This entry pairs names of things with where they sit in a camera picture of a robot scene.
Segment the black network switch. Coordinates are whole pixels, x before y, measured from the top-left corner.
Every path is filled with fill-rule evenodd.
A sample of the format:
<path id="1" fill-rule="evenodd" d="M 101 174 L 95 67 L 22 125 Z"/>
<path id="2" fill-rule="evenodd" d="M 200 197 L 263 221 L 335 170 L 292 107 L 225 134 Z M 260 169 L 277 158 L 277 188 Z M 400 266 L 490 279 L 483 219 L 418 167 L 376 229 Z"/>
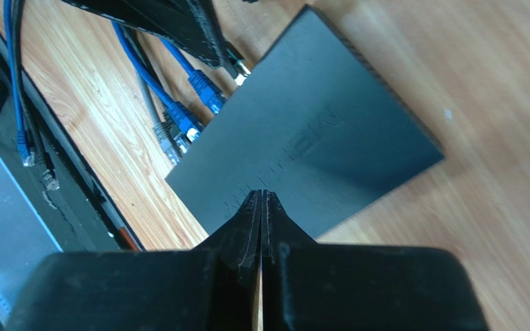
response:
<path id="1" fill-rule="evenodd" d="M 443 157 L 357 48 L 306 5 L 166 182 L 207 233 L 251 190 L 270 190 L 318 237 Z"/>

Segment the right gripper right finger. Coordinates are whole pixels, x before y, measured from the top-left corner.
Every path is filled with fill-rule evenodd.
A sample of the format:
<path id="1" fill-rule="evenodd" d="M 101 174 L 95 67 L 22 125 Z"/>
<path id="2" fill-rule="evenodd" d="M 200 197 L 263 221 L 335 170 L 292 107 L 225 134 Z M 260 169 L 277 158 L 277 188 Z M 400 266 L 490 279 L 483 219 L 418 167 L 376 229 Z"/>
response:
<path id="1" fill-rule="evenodd" d="M 487 330 L 469 276 L 447 250 L 323 244 L 262 194 L 265 330 Z"/>

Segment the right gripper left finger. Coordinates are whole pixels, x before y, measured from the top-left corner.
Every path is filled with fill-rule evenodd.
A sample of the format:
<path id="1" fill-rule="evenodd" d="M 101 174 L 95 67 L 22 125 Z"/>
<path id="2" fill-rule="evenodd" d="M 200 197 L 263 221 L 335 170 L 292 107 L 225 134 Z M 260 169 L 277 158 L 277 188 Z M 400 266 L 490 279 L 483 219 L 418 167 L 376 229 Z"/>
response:
<path id="1" fill-rule="evenodd" d="M 46 257 L 7 330 L 254 330 L 262 192 L 191 250 Z"/>

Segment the black cable teal plug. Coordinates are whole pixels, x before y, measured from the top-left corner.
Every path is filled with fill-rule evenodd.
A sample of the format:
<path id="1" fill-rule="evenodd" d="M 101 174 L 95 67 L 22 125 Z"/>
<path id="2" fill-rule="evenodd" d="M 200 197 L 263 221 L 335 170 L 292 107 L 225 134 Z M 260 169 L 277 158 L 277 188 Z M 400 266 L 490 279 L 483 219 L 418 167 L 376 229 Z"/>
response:
<path id="1" fill-rule="evenodd" d="M 225 41 L 228 65 L 226 70 L 238 86 L 241 86 L 251 75 L 251 71 L 244 63 L 244 57 L 239 50 L 230 42 Z"/>

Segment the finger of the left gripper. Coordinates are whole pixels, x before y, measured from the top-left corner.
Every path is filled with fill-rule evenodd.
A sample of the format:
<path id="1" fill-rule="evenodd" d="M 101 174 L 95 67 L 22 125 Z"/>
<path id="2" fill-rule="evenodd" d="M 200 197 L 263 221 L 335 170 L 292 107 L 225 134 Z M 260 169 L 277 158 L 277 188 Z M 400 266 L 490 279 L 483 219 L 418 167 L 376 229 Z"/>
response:
<path id="1" fill-rule="evenodd" d="M 227 61 L 212 1 L 67 0 L 67 4 L 155 35 L 212 68 Z"/>

